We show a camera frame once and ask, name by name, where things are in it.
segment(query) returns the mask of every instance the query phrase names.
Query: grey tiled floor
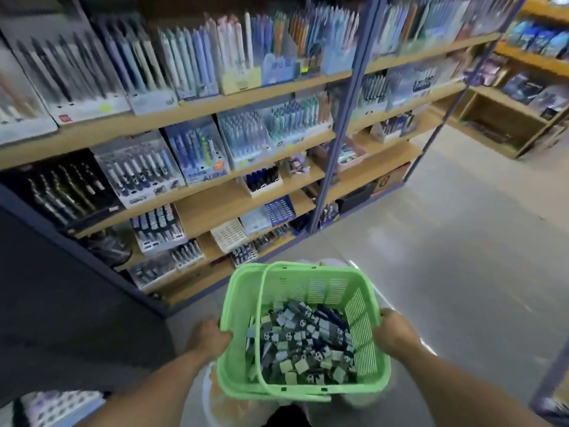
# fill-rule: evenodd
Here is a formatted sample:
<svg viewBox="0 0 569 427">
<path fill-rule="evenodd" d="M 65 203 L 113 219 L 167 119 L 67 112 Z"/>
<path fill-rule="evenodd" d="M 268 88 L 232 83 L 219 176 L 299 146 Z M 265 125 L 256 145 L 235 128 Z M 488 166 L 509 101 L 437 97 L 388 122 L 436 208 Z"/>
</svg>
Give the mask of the grey tiled floor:
<svg viewBox="0 0 569 427">
<path fill-rule="evenodd" d="M 274 260 L 356 265 L 438 355 L 525 403 L 569 333 L 569 219 L 557 209 L 565 207 L 560 187 L 548 178 L 555 174 L 539 173 L 523 192 L 515 174 L 503 173 L 507 166 L 535 181 L 522 173 L 527 164 L 504 162 L 451 128 L 438 141 L 406 186 Z M 484 159 L 484 174 L 473 155 Z M 170 320 L 178 347 L 195 322 L 219 314 L 224 291 Z M 313 405 L 311 413 L 317 426 L 432 425 L 396 363 L 380 402 L 361 410 Z"/>
</svg>

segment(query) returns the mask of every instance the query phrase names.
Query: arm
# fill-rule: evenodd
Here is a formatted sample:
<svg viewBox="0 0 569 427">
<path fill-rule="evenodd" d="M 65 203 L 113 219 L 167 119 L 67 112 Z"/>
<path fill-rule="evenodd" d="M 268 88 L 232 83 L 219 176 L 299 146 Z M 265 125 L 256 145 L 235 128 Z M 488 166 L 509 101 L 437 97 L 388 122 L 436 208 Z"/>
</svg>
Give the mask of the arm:
<svg viewBox="0 0 569 427">
<path fill-rule="evenodd" d="M 200 370 L 217 359 L 231 341 L 215 320 L 201 322 L 190 338 L 188 351 L 154 372 L 136 388 L 117 394 L 81 427 L 178 427 L 184 403 Z"/>
<path fill-rule="evenodd" d="M 382 309 L 381 316 L 375 344 L 407 369 L 437 427 L 551 427 L 501 389 L 429 352 L 396 311 Z"/>
</svg>

